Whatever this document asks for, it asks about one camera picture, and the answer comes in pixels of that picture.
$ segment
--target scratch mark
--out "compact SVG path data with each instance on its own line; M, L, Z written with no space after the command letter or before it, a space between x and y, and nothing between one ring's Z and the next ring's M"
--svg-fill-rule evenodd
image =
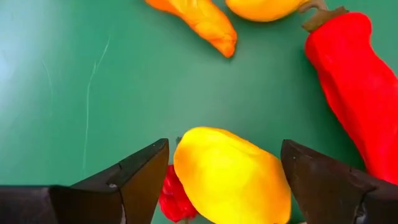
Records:
M102 60L105 57L106 52L108 51L108 47L109 47L109 41L111 40L111 38L108 38L108 41L105 45L105 48L103 50L102 56L98 61L98 64L96 63L96 61L94 61L94 66L93 66L93 70L91 71L91 75L90 75L90 79L88 81L88 85L87 85L87 94L86 94L86 132L85 132L85 146L83 149L83 167L82 167L82 177L85 177L85 172L86 172L86 163L87 163L87 144L88 144L88 125L89 125L89 117L90 117L90 88L91 88L91 82L93 81L93 78L96 74L96 72L98 71Z
M53 108L53 100L54 100L54 89L53 89L53 86L52 86L52 81L51 81L51 76L50 76L49 69L47 68L47 66L45 65L43 60L42 60L42 64L43 64L43 67L44 67L45 72L47 74L47 78L49 80L49 86L50 86L50 91L51 91L51 114L50 114L50 116L52 116L52 108Z

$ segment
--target red chili pepper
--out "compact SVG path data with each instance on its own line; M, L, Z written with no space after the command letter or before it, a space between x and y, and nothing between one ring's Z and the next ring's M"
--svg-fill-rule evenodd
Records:
M371 32L366 15L343 13L309 35L305 53L368 172L398 185L398 81L374 53Z
M159 205L163 214L176 223L183 219L195 218L198 214L175 174L173 165L167 168L163 189L159 196Z

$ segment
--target green table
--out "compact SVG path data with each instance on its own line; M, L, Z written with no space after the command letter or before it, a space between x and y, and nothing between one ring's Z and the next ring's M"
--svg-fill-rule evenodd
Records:
M363 167L303 54L311 13L261 24L216 3L239 34L231 60L143 0L0 1L1 184L72 184L158 138L173 151L194 126L275 155L294 139ZM376 52L398 70L397 1L328 4L368 14ZM153 223L167 220L157 210Z

